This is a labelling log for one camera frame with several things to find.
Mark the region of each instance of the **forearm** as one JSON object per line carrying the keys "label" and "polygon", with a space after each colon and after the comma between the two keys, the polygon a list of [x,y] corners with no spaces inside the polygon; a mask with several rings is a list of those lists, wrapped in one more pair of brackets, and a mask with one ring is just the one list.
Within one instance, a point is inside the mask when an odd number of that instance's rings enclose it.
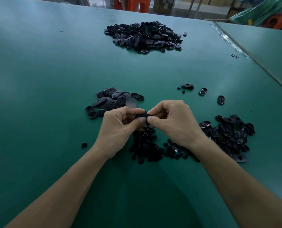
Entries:
{"label": "forearm", "polygon": [[97,148],[91,148],[6,228],[70,227],[95,176],[106,161],[99,152]]}
{"label": "forearm", "polygon": [[265,188],[213,141],[194,150],[239,227],[282,227],[282,200]]}

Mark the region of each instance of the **red stool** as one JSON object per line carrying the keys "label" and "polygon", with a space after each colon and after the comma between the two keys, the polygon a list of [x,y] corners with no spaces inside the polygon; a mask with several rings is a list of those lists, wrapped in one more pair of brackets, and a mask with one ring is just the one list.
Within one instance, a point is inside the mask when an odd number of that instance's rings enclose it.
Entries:
{"label": "red stool", "polygon": [[282,15],[275,14],[269,18],[269,20],[263,24],[265,28],[281,29],[282,30]]}
{"label": "red stool", "polygon": [[127,10],[137,12],[138,4],[140,3],[140,13],[149,13],[151,0],[127,0]]}
{"label": "red stool", "polygon": [[[140,13],[149,13],[150,0],[127,0],[127,11],[137,12],[138,4],[140,3]],[[114,1],[114,9],[123,10],[119,0]]]}

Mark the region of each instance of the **small round black part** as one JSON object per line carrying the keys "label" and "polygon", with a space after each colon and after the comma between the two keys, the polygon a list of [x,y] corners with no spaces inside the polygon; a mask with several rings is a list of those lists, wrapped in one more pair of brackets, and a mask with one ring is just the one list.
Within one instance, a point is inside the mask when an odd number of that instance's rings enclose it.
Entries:
{"label": "small round black part", "polygon": [[87,143],[83,143],[81,147],[82,148],[86,148],[87,147]]}

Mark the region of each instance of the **person's right arm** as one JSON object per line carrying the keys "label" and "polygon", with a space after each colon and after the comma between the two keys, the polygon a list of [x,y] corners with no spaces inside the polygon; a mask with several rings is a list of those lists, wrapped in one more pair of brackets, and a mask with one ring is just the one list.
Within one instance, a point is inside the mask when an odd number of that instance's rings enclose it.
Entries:
{"label": "person's right arm", "polygon": [[282,227],[282,200],[208,139],[188,105],[165,100],[148,114],[152,126],[196,155],[239,227]]}

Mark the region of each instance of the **green plastic bag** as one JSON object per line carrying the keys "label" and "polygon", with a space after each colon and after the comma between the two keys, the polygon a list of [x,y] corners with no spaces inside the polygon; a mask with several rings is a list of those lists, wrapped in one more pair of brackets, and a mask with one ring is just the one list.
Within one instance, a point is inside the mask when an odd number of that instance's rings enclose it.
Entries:
{"label": "green plastic bag", "polygon": [[248,25],[248,21],[252,21],[252,26],[261,26],[268,17],[282,12],[282,0],[264,0],[260,5],[242,11],[230,18],[231,21]]}

